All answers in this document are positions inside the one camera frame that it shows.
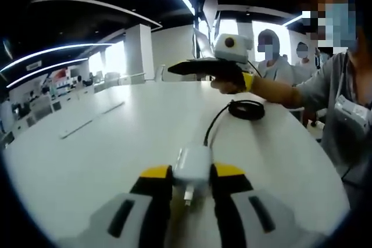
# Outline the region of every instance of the power plug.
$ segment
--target power plug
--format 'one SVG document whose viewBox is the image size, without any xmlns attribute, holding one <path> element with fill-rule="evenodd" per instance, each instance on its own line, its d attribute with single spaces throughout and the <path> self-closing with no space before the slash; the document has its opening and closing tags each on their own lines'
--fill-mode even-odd
<svg viewBox="0 0 372 248">
<path fill-rule="evenodd" d="M 209 188 L 212 150 L 207 146 L 189 145 L 180 150 L 173 178 L 176 187 L 185 192 L 184 200 L 190 205 L 195 197 L 204 196 Z"/>
</svg>

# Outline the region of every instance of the hand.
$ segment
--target hand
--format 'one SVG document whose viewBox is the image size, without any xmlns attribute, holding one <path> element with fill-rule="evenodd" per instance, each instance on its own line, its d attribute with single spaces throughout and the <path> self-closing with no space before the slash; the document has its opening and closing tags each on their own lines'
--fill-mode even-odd
<svg viewBox="0 0 372 248">
<path fill-rule="evenodd" d="M 235 94 L 240 91 L 239 88 L 232 82 L 219 80 L 218 78 L 212 81 L 210 86 L 218 89 L 222 94 Z"/>
</svg>

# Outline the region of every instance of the yellow wrist strap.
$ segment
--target yellow wrist strap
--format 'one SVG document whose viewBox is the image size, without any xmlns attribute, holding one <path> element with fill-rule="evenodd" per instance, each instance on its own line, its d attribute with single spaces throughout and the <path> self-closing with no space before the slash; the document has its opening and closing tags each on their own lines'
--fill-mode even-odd
<svg viewBox="0 0 372 248">
<path fill-rule="evenodd" d="M 242 72 L 242 74 L 243 74 L 244 83 L 245 83 L 245 92 L 248 92 L 252 88 L 253 75 L 252 74 L 248 74 L 246 72 Z"/>
</svg>

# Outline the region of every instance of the desk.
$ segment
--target desk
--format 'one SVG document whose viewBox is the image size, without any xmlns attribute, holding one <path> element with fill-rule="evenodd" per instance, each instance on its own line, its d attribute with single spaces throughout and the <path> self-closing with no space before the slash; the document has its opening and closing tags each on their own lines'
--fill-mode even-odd
<svg viewBox="0 0 372 248">
<path fill-rule="evenodd" d="M 5 164 L 26 209 L 53 239 L 74 237 L 90 216 L 127 192 L 148 167 L 172 164 L 180 147 L 202 143 L 217 112 L 232 98 L 209 82 L 161 82 L 109 88 L 71 103 L 30 127 L 6 150 Z M 125 104 L 66 139 L 61 123 L 82 118 L 109 102 Z M 239 166 L 255 189 L 265 189 L 295 213 L 297 223 L 329 234 L 349 209 L 341 180 L 320 145 L 280 105 L 265 104 L 255 123 L 223 114 L 211 131 L 214 159 Z M 207 198 L 185 230 L 183 247 L 220 247 Z"/>
</svg>

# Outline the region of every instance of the white round table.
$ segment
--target white round table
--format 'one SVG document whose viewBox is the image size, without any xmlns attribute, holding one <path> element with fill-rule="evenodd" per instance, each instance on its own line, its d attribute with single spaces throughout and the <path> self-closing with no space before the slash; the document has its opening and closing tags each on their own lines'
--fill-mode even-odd
<svg viewBox="0 0 372 248">
<path fill-rule="evenodd" d="M 203 142 L 215 115 L 231 99 L 264 100 L 244 93 L 222 95 L 209 82 L 161 82 L 109 88 L 77 100 L 27 131 L 5 150 L 11 181 L 36 224 L 52 240 L 87 229 L 90 216 L 140 173 L 174 165 L 181 147 Z M 61 129 L 103 114 L 65 139 Z M 211 131 L 214 160 L 245 170 L 295 214 L 299 226 L 329 235 L 349 210 L 340 177 L 320 145 L 287 109 L 264 103 L 257 122 L 224 113 Z M 219 247 L 208 199 L 189 218 L 182 247 Z"/>
</svg>

